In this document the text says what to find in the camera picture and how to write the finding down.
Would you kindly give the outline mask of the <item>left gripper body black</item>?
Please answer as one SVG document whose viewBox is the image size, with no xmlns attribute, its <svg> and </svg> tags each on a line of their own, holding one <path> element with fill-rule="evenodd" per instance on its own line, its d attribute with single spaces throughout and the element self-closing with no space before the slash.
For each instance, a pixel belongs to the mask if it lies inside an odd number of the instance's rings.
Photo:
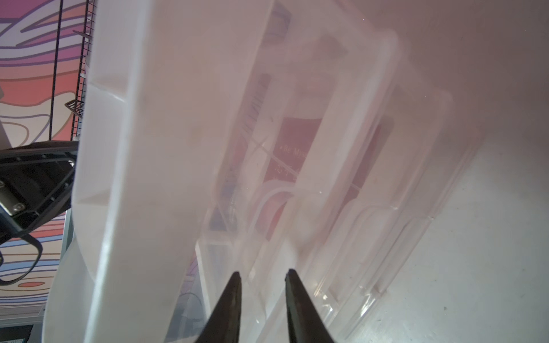
<svg viewBox="0 0 549 343">
<path fill-rule="evenodd" d="M 22 238 L 71 208 L 78 141 L 1 151 L 1 243 Z"/>
</svg>

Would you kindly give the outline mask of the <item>white plastic drawer organizer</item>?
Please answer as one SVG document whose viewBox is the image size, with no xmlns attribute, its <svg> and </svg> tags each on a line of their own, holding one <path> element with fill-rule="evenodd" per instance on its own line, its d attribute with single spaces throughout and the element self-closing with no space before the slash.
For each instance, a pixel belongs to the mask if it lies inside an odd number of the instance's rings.
<svg viewBox="0 0 549 343">
<path fill-rule="evenodd" d="M 44 342 L 163 342 L 260 50 L 376 29 L 348 1 L 99 1 Z"/>
</svg>

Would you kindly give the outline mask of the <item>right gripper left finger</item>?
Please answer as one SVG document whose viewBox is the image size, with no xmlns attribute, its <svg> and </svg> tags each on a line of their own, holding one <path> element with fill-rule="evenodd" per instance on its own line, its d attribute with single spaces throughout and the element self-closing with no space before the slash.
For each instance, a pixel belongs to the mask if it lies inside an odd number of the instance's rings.
<svg viewBox="0 0 549 343">
<path fill-rule="evenodd" d="M 242 280 L 233 272 L 196 343 L 238 343 L 242 314 Z"/>
</svg>

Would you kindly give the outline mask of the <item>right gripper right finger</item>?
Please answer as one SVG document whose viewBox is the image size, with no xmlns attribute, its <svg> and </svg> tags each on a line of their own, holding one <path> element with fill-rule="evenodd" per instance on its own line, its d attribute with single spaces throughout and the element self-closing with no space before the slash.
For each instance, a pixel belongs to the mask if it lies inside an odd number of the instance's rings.
<svg viewBox="0 0 549 343">
<path fill-rule="evenodd" d="M 307 294 L 297 272 L 290 269 L 285 277 L 287 328 L 291 343 L 334 343 Z"/>
</svg>

